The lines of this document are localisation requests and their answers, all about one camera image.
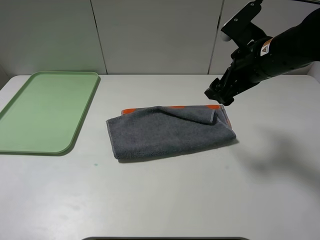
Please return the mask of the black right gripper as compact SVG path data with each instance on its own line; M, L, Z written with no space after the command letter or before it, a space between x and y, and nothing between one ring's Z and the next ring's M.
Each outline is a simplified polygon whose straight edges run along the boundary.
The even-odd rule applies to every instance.
M210 100L229 106L234 96L254 87L265 79L260 67L261 43L250 42L246 49L238 48L231 54L232 63L221 79L216 78L204 91Z

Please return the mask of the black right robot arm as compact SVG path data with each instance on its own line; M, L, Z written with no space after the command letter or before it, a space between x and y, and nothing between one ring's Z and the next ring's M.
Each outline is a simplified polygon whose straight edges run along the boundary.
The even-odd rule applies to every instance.
M221 32L238 48L221 78L204 92L210 100L229 106L234 97L260 82L303 68L320 60L320 10L310 13L299 25L271 37L251 21L261 6L246 5L224 24Z

